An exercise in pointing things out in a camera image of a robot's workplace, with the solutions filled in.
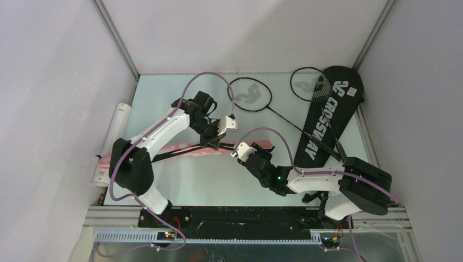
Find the white shuttlecock tube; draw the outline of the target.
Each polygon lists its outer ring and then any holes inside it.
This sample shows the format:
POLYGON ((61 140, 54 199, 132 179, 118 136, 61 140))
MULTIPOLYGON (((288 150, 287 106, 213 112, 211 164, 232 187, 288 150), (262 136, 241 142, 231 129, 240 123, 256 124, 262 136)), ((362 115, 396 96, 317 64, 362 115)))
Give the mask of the white shuttlecock tube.
POLYGON ((115 107, 103 148, 97 155, 97 167, 92 177, 92 184, 97 187, 108 187, 110 158, 114 142, 123 137, 129 119, 131 107, 125 103, 119 103, 115 107))

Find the pink SPORT racket bag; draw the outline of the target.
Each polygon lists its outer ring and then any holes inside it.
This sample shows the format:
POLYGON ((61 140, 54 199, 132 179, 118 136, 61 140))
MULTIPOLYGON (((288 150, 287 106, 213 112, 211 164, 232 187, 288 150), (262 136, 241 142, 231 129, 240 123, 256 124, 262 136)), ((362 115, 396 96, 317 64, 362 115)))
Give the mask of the pink SPORT racket bag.
MULTIPOLYGON (((155 157, 151 160, 151 163, 161 162, 170 158, 175 157, 194 157, 194 156, 205 156, 208 154, 225 154, 230 153, 237 141, 230 141, 230 142, 220 142, 219 149, 214 150, 209 147, 201 147, 199 144, 195 143, 183 143, 183 144, 172 144, 172 145, 165 145, 162 147, 155 157)), ((274 148, 272 142, 270 140, 248 140, 245 141, 248 145, 256 143, 260 147, 266 150, 272 151, 274 148)), ((111 153, 107 153, 104 156, 100 157, 97 161, 98 167, 102 170, 109 170, 110 168, 110 160, 111 160, 111 153)))

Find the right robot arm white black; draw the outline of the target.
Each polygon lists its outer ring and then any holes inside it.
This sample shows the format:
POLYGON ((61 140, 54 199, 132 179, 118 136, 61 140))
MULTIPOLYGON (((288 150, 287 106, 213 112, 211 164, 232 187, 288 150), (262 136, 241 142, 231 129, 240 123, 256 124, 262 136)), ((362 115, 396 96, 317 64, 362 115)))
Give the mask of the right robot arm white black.
POLYGON ((238 160, 260 183, 277 195, 304 192, 327 193, 317 214, 318 223, 332 228, 340 220, 363 211, 384 216, 390 203, 392 176, 357 157, 348 157, 337 168, 311 168, 303 170, 293 166, 275 166, 272 154, 256 143, 242 142, 232 151, 238 160))

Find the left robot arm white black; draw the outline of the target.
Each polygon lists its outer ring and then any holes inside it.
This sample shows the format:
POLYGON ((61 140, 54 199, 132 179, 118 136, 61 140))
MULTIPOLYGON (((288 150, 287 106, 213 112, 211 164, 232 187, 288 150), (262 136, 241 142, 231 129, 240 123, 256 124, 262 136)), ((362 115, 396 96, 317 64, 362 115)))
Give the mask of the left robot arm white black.
POLYGON ((154 184, 152 161, 172 138, 187 128, 199 134, 201 147, 217 150, 219 141, 238 124, 234 115, 209 119, 209 109, 214 104, 213 98, 202 91, 193 99, 179 98, 160 121, 144 132, 129 140, 117 139, 112 147, 109 171, 108 191, 112 200, 122 200, 114 195, 114 185, 118 185, 152 212, 151 219, 159 227, 170 225, 173 220, 173 213, 168 209, 171 202, 154 184))

